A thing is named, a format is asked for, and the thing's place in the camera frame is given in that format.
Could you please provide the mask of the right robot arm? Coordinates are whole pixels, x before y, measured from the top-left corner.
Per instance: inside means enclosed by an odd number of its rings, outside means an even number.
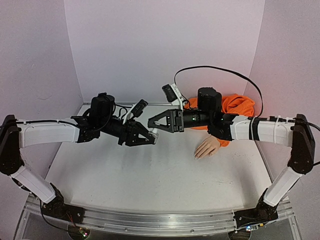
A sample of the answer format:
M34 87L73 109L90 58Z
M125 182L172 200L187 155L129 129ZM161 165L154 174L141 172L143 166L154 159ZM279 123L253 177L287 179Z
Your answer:
M280 116L249 117L223 113L222 95L212 87L197 93L197 108L166 110L148 120L148 127L169 133L186 128L207 127L210 135L224 141L252 140L284 145L291 148L287 166L263 194L262 201L275 207L302 175L314 164L315 139L303 114L294 118Z

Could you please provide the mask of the clear nail polish bottle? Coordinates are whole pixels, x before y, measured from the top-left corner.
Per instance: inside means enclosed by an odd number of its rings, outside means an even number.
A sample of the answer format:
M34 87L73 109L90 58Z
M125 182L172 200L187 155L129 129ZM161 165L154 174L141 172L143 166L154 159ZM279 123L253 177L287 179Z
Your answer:
M157 132L152 132L151 135L153 136L153 145L155 145L159 139L159 133Z

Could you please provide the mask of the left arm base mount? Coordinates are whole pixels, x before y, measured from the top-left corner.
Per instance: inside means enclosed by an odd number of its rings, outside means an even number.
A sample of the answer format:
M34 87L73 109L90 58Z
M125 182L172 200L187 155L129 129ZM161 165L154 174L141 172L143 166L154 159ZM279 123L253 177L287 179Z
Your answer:
M84 219L85 209L65 203L61 192L52 183L50 185L54 190L55 197L48 203L41 204L41 213L48 217L69 221L74 225L81 224Z

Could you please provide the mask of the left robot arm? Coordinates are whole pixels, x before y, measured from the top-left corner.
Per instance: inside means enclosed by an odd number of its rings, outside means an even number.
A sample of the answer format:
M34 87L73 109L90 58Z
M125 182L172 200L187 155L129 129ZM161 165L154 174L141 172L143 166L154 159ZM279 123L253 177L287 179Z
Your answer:
M158 133L136 120L147 105L141 99L127 108L123 117L116 116L115 98L102 92L91 100L90 107L82 115L67 119L18 120L14 115L7 115L0 127L0 172L48 204L47 209L56 218L64 218L68 213L64 197L34 171L23 154L28 149L39 150L49 145L89 143L102 133L117 138L120 146L154 145Z

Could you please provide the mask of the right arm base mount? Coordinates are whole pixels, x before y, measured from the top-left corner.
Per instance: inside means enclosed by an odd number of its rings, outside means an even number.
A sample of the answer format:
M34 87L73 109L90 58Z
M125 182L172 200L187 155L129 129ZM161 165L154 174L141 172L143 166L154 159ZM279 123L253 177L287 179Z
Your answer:
M270 221L278 219L278 212L276 206L270 206L264 202L264 196L267 188L260 196L257 205L254 208L248 208L243 210L237 210L234 213L234 220L236 223L236 229L242 229L247 226L266 224Z

